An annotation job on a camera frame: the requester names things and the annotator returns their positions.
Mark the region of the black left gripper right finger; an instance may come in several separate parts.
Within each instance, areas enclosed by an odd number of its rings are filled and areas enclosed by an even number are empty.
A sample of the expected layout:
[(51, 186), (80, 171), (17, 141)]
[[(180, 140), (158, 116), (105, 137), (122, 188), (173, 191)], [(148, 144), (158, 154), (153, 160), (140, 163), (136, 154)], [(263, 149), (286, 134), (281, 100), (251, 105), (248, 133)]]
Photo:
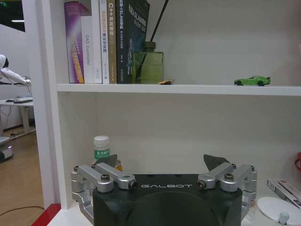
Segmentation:
[(220, 183), (220, 188), (224, 192), (234, 193), (240, 189), (242, 191), (241, 218), (244, 219), (257, 196), (255, 167), (246, 164), (237, 167), (223, 157), (208, 154), (204, 154), (203, 159), (209, 171), (198, 175), (197, 187), (201, 191), (209, 190)]

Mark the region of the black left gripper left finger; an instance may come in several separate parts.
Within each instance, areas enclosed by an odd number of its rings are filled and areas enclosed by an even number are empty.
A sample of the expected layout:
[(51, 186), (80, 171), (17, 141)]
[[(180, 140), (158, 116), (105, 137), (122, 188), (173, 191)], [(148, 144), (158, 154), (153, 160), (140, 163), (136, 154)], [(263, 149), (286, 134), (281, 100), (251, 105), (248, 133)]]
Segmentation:
[(79, 203), (81, 213), (91, 224), (94, 223), (94, 210), (89, 192), (96, 188), (100, 193), (109, 193), (115, 185), (128, 191), (138, 187), (133, 174), (119, 171), (104, 162), (75, 166), (71, 172), (72, 198)]

